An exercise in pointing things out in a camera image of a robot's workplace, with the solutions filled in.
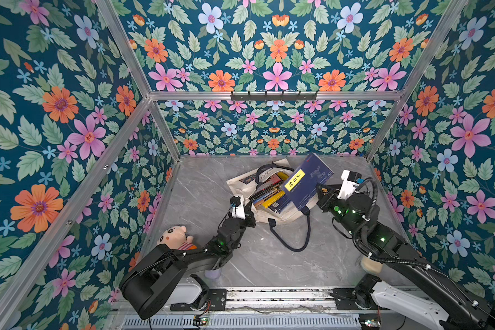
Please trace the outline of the yellow spine book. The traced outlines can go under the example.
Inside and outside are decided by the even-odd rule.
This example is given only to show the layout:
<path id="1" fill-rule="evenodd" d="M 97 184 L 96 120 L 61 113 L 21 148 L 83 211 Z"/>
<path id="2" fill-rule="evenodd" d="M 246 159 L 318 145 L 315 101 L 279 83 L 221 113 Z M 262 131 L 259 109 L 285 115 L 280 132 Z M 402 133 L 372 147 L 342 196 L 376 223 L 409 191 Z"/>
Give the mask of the yellow spine book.
<path id="1" fill-rule="evenodd" d="M 273 203 L 275 203 L 276 201 L 278 201 L 283 196 L 285 196 L 285 192 L 284 191 L 275 192 L 275 194 L 271 195 L 270 197 L 268 197 L 267 199 L 264 200 L 263 207 L 264 208 L 269 208 Z"/>

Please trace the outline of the purple pouch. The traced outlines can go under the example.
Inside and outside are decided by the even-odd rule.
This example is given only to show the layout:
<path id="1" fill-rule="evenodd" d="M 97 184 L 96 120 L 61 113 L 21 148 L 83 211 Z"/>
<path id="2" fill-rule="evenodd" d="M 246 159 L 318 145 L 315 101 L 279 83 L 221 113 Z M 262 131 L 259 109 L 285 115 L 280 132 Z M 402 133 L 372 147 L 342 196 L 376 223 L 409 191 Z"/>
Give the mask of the purple pouch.
<path id="1" fill-rule="evenodd" d="M 213 270 L 206 270 L 204 272 L 204 276 L 207 279 L 210 279 L 212 281 L 215 281 L 215 280 L 217 280 L 221 276 L 221 272 L 222 272 L 222 269 L 221 268 L 213 269 Z"/>

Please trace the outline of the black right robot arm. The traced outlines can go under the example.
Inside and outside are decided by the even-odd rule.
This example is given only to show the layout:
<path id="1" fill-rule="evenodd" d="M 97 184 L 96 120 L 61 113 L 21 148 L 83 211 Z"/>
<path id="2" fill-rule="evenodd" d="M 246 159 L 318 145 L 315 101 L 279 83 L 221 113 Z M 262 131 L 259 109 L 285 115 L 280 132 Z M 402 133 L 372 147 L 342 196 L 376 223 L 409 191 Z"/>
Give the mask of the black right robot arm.
<path id="1" fill-rule="evenodd" d="M 495 329 L 495 301 L 488 303 L 462 289 L 423 258 L 401 235 L 378 221 L 378 190 L 339 198 L 342 185 L 318 184 L 317 205 L 331 213 L 354 247 L 372 261 L 389 266 L 425 293 L 423 299 L 397 291 L 379 276 L 366 276 L 356 287 L 357 299 L 397 312 L 429 329 Z"/>

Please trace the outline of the dark striped book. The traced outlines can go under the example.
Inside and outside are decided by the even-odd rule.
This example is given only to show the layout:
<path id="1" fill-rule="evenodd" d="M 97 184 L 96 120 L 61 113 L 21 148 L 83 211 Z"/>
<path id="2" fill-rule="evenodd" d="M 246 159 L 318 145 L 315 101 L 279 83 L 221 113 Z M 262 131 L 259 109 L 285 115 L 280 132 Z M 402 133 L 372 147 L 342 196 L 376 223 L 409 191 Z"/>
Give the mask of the dark striped book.
<path id="1" fill-rule="evenodd" d="M 278 186 L 282 181 L 283 180 L 281 178 L 281 173 L 273 174 L 268 180 L 262 183 L 260 187 L 258 187 L 256 191 L 253 192 L 253 194 L 250 195 L 249 199 L 256 200 L 260 198 L 260 196 L 268 193 L 274 187 Z"/>

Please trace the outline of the cream canvas tote bag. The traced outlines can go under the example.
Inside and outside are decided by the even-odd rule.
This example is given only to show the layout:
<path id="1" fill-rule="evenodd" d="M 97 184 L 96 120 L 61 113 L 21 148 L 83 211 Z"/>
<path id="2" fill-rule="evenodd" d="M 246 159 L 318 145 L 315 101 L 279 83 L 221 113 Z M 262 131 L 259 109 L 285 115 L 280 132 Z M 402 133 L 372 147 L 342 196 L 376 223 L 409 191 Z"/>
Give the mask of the cream canvas tote bag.
<path id="1" fill-rule="evenodd" d="M 251 211 L 254 214 L 256 222 L 262 224 L 268 224 L 270 232 L 290 251 L 302 252 L 306 249 L 309 244 L 312 232 L 311 223 L 311 212 L 316 206 L 318 201 L 317 197 L 312 197 L 306 206 L 301 210 L 295 207 L 293 202 L 289 202 L 282 211 L 276 212 L 270 208 L 266 208 L 262 205 L 255 206 L 255 198 L 252 195 L 255 193 L 257 188 L 261 188 L 264 183 L 266 183 L 270 178 L 279 173 L 285 175 L 291 175 L 295 171 L 294 168 L 290 166 L 287 159 L 280 159 L 276 162 L 271 162 L 270 164 L 265 164 L 258 169 L 254 169 L 243 175 L 239 175 L 227 181 L 229 189 L 232 191 L 233 195 L 241 195 L 247 203 L 252 203 Z M 293 221 L 306 217 L 307 221 L 307 233 L 305 237 L 305 243 L 302 247 L 292 247 L 290 246 L 279 234 L 276 232 L 277 225 L 291 224 Z"/>

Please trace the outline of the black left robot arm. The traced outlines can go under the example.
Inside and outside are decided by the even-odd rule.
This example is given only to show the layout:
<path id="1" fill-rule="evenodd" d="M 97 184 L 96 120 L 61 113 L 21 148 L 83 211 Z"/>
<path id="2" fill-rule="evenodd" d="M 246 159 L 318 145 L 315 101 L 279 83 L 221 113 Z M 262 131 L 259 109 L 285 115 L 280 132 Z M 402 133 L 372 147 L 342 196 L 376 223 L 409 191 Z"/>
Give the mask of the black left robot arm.
<path id="1" fill-rule="evenodd" d="M 160 244 L 124 276 L 120 291 L 141 319 L 159 312 L 182 278 L 220 269 L 232 258 L 234 250 L 241 246 L 244 232 L 254 228 L 256 220 L 251 202 L 243 205 L 239 197 L 232 197 L 230 204 L 217 234 L 205 246 L 173 250 Z"/>

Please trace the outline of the beige pouch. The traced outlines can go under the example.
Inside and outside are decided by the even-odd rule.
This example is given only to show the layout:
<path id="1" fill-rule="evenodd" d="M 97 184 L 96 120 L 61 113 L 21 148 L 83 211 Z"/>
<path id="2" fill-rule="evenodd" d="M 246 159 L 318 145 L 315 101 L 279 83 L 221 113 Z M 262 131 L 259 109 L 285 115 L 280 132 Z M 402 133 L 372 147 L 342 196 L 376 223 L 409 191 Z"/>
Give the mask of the beige pouch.
<path id="1" fill-rule="evenodd" d="M 383 264 L 378 261 L 374 261 L 369 257 L 363 256 L 360 261 L 361 268 L 368 274 L 379 276 L 383 269 Z"/>

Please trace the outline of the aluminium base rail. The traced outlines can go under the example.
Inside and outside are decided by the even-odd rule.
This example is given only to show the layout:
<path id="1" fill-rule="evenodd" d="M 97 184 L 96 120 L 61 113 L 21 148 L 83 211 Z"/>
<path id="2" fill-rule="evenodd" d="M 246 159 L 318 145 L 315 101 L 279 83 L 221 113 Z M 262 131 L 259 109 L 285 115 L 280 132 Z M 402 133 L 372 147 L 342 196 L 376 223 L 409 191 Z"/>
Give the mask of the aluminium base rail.
<path id="1" fill-rule="evenodd" d="M 142 319 L 127 302 L 113 306 L 106 329 L 422 329 L 383 307 L 363 309 L 346 287 L 226 287 L 201 309 L 165 306 Z"/>

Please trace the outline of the plush doll toy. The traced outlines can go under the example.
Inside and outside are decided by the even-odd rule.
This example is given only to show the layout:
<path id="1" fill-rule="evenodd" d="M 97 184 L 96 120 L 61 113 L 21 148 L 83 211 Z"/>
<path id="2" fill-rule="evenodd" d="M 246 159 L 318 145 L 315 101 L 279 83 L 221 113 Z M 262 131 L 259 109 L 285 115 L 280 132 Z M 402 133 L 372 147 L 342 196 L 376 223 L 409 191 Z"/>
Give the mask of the plush doll toy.
<path id="1" fill-rule="evenodd" d="M 165 245 L 172 250 L 194 250 L 197 246 L 193 240 L 193 236 L 187 235 L 184 225 L 175 225 L 162 233 L 157 245 Z"/>

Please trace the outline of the navy book yellow label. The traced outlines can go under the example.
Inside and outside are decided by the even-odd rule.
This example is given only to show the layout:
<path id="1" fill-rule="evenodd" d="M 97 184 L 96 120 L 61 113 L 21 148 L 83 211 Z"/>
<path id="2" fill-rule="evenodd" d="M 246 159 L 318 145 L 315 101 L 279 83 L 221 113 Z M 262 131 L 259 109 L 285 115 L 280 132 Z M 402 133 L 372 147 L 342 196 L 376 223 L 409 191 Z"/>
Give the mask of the navy book yellow label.
<path id="1" fill-rule="evenodd" d="M 316 196 L 317 185 L 325 184 L 333 174 L 324 161 L 311 153 L 283 183 L 282 190 L 291 203 L 302 210 Z"/>

